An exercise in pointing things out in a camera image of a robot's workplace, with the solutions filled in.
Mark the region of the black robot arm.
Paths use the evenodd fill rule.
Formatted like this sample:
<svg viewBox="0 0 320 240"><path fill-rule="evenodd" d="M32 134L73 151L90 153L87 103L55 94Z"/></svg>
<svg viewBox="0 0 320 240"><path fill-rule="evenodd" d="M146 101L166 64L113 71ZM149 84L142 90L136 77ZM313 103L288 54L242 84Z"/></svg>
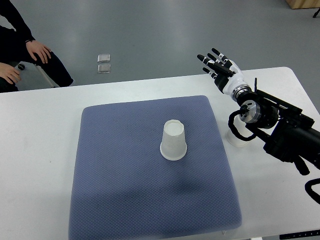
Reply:
<svg viewBox="0 0 320 240"><path fill-rule="evenodd" d="M310 173L306 162L320 167L320 133L312 128L315 121L302 109L272 96L258 88L251 88L240 68L215 48L197 58L205 65L203 71L214 80L218 90L231 97L239 110L229 116L232 134L242 140L258 137L264 151L276 159L293 163L298 172Z"/></svg>

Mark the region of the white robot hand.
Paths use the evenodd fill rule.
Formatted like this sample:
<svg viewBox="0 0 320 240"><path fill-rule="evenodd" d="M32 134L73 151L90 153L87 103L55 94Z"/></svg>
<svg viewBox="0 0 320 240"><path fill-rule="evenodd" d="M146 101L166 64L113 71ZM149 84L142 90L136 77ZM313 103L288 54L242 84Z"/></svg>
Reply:
<svg viewBox="0 0 320 240"><path fill-rule="evenodd" d="M250 89L249 85L244 81L243 72L235 62L215 48L212 48L211 51L218 58L211 53L207 53L208 57L198 54L197 58L206 66L209 64L209 67L214 70L202 68L205 73L214 79L215 85L223 94L235 96L241 89Z"/></svg>

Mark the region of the person's left hand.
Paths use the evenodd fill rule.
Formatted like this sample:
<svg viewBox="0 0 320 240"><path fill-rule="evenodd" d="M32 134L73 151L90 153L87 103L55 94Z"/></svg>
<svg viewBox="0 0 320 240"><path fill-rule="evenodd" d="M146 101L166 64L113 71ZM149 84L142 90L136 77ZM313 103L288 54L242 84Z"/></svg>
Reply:
<svg viewBox="0 0 320 240"><path fill-rule="evenodd" d="M47 64L51 59L51 49L37 40L30 40L25 43L30 56L37 61L40 58L43 64Z"/></svg>

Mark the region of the person's right hand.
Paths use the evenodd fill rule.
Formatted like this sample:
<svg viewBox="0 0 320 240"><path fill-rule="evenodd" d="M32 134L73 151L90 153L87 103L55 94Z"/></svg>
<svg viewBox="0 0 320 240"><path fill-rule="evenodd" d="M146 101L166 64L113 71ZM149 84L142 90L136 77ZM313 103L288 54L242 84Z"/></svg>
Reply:
<svg viewBox="0 0 320 240"><path fill-rule="evenodd" d="M0 77L13 85L21 81L20 72L6 63L0 63Z"/></svg>

